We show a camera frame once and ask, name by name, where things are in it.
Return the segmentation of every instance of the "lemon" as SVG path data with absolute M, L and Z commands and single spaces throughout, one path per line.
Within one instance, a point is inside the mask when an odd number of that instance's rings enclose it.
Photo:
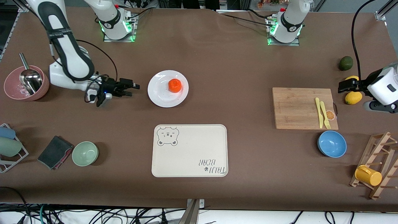
M 359 77 L 356 76 L 356 75 L 352 75 L 352 76 L 350 76 L 350 77 L 347 77 L 345 80 L 348 80 L 348 79 L 356 79 L 356 80 L 359 81 Z
M 347 104 L 356 104 L 362 100 L 362 93 L 360 92 L 349 92 L 347 96 L 345 96 L 345 102 Z
M 350 68 L 352 68 L 352 65 L 353 65 L 352 57 L 345 56 L 340 60 L 339 69 L 342 71 L 347 71 Z

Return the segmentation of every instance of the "table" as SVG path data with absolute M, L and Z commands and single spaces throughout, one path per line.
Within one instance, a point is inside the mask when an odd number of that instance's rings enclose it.
M 134 43 L 102 42 L 90 8 L 67 8 L 67 13 L 75 37 L 107 52 L 119 77 L 133 79 L 141 90 L 104 108 L 84 103 L 82 91 L 56 86 L 36 102 L 14 101 L 0 91 L 0 123 L 9 123 L 30 153 L 1 175 L 1 185 L 20 190 L 27 202 L 185 207 L 187 198 L 203 198 L 214 209 L 396 211 L 396 191 L 384 190 L 373 201 L 367 188 L 348 186 L 370 135 L 398 131 L 396 115 L 345 105 L 345 94 L 337 93 L 338 82 L 357 73 L 337 69 L 339 58 L 354 56 L 353 14 L 309 13 L 300 46 L 283 47 L 267 45 L 261 25 L 210 10 L 152 10 L 140 19 Z M 247 12 L 233 15 L 261 22 Z M 360 14 L 355 27 L 364 76 L 396 60 L 384 22 Z M 108 58 L 81 45 L 96 70 L 115 76 Z M 48 49 L 40 22 L 22 14 L 0 63 L 0 82 L 21 66 L 19 52 L 48 74 L 53 62 Z M 155 106 L 146 91 L 152 76 L 167 69 L 184 74 L 190 85 L 186 100 L 174 108 Z M 319 131 L 276 130 L 272 87 L 330 88 L 347 153 L 323 156 L 316 146 Z M 152 176 L 152 138 L 159 124 L 224 124 L 228 175 Z M 74 145 L 94 142 L 98 160 L 78 167 L 69 158 L 49 171 L 36 159 L 54 135 Z M 0 200 L 19 198 L 2 191 Z

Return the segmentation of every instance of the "white robotic arm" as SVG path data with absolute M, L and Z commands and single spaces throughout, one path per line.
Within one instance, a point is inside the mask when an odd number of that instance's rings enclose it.
M 114 16 L 110 22 L 112 25 L 106 29 L 108 37 L 126 36 L 127 29 L 123 24 L 127 18 L 120 17 L 121 12 L 110 0 L 85 1 L 96 9 L 98 18 L 110 19 Z M 50 82 L 53 85 L 86 91 L 88 102 L 94 103 L 95 98 L 98 98 L 97 106 L 103 105 L 112 96 L 131 96 L 131 92 L 124 91 L 127 88 L 140 88 L 130 79 L 120 79 L 117 82 L 117 80 L 95 73 L 88 52 L 77 44 L 69 27 L 63 0 L 27 0 L 27 2 L 41 20 L 51 46 L 54 46 L 59 55 L 57 61 L 51 64 L 49 69 Z
M 290 0 L 284 12 L 272 15 L 276 18 L 270 34 L 282 43 L 290 43 L 299 35 L 302 22 L 310 11 L 309 0 Z
M 348 79 L 339 83 L 339 93 L 364 92 L 373 98 L 363 104 L 369 111 L 397 113 L 398 106 L 398 63 L 371 73 L 365 80 Z

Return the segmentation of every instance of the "blue bowl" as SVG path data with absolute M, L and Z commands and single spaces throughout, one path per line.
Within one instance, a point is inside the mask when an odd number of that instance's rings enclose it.
M 326 131 L 319 136 L 318 148 L 326 156 L 339 158 L 347 150 L 347 143 L 338 132 Z

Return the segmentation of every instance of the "wooden cutting board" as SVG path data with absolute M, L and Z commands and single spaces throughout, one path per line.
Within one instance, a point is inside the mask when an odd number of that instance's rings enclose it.
M 272 88 L 272 96 L 276 129 L 321 130 L 316 97 L 325 103 L 326 111 L 335 112 L 328 88 Z M 332 130 L 339 129 L 337 119 L 329 123 Z

